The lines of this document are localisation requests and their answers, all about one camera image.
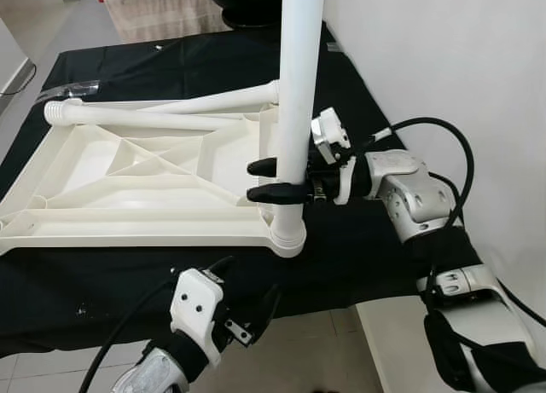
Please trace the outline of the white plastic children table top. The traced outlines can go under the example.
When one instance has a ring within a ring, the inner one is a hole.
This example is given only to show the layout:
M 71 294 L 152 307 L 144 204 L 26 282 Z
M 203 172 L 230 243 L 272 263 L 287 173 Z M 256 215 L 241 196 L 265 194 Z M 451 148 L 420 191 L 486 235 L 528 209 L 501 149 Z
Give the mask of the white plastic children table top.
M 159 101 L 90 107 L 140 110 Z M 276 154 L 276 104 L 208 117 L 245 117 L 218 130 L 51 125 L 0 197 L 0 254 L 93 246 L 262 246 L 295 257 L 305 227 L 276 230 L 275 205 L 246 197 L 265 184 L 248 164 Z

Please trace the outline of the black tablecloth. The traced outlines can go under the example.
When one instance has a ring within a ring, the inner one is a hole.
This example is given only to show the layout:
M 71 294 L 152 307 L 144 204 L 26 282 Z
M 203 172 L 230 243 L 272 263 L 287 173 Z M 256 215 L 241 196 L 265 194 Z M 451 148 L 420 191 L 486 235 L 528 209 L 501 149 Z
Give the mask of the black tablecloth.
M 272 28 L 210 33 L 171 41 L 118 43 L 62 51 L 38 63 L 28 93 L 66 83 L 101 82 L 93 101 L 175 100 L 265 83 L 276 77 Z M 154 46 L 160 43 L 164 49 Z M 126 323 L 121 343 L 167 334 L 172 271 L 207 267 L 235 256 L 226 277 L 234 308 L 256 307 L 266 291 L 283 292 L 276 318 L 343 309 L 356 303 L 417 295 L 428 264 L 398 240 L 377 202 L 309 205 L 300 256 L 265 248 L 34 248 L 0 256 L 0 357 L 96 349 L 134 304 L 155 289 Z

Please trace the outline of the beige patterned cloth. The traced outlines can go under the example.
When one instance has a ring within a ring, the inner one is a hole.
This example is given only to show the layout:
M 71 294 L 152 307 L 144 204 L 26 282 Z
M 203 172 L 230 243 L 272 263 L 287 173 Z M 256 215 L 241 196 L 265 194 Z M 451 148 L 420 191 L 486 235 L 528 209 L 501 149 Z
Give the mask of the beige patterned cloth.
M 122 43 L 143 43 L 229 30 L 213 0 L 99 0 Z

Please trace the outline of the clear tape patch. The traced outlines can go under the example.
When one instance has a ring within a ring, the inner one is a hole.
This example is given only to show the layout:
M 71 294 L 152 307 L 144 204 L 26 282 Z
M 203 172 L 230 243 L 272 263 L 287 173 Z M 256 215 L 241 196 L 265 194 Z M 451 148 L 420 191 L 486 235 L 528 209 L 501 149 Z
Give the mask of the clear tape patch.
M 43 90 L 38 101 L 50 101 L 52 98 L 79 98 L 98 93 L 101 82 L 98 80 L 66 83 L 55 88 Z

